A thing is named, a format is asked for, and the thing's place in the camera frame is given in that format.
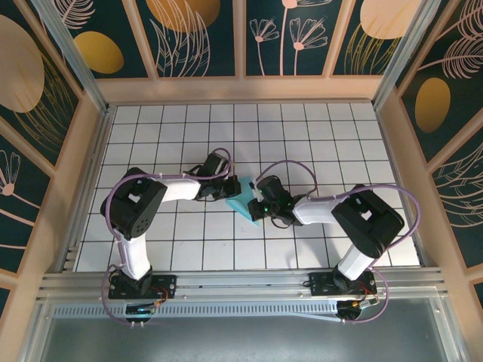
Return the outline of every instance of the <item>white grid mat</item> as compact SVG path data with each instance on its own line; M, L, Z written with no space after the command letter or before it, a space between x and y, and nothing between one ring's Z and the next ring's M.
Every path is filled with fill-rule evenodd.
M224 147L235 173L258 176L274 161L302 161L315 171L319 195L356 183L394 183L370 103L223 104L118 107L74 270L101 272L120 263L100 205L130 167L179 173ZM271 169L292 195L312 188L294 164ZM393 190L377 190L405 219ZM351 241L338 225L281 230L264 220L256 227L224 201L163 203L147 233L155 271L334 267ZM379 266L419 265L413 241L386 253Z

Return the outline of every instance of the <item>black bracket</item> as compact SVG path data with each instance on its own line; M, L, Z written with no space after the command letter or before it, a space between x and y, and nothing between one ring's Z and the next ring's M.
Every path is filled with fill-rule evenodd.
M149 289L144 293L140 293L139 290L135 290L125 281L123 281L120 275L113 275L110 281L109 287L109 299L160 299L159 293L162 294L163 299L173 299L176 293L176 275L152 275L151 285Z
M376 281L374 280L374 274L370 271L365 271L356 281L346 280L347 288L345 290L340 289L340 284L334 280L334 276L337 276L334 271L322 271L309 274L309 280L303 282L304 287L310 288L312 296L360 296L365 295L363 285L373 294L377 293Z

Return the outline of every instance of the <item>yellow circle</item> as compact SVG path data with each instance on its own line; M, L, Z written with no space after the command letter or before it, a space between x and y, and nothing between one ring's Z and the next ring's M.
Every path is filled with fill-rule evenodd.
M188 8L193 15L199 14L206 27L210 26L220 13L220 0L146 0L146 3L158 22L176 32L196 29L193 25L189 27Z
M441 126L451 103L450 88L439 78L423 83L416 97L416 124L422 132L431 133Z
M83 32L74 38L88 67L96 72L112 74L124 65L121 49L100 32Z
M42 54L30 35L0 15L0 104L14 112L29 112L44 92Z
M376 39L401 38L409 27L421 0L364 0L361 26Z

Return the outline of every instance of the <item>cyan object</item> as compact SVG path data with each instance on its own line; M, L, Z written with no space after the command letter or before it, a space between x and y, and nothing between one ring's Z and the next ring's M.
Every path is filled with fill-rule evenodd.
M248 212L248 203L254 199L254 193L250 187L251 177L241 177L238 181L241 185L241 193L232 198L225 199L225 202L234 211L252 221L251 215ZM256 226L260 226L258 221L252 221L252 223Z

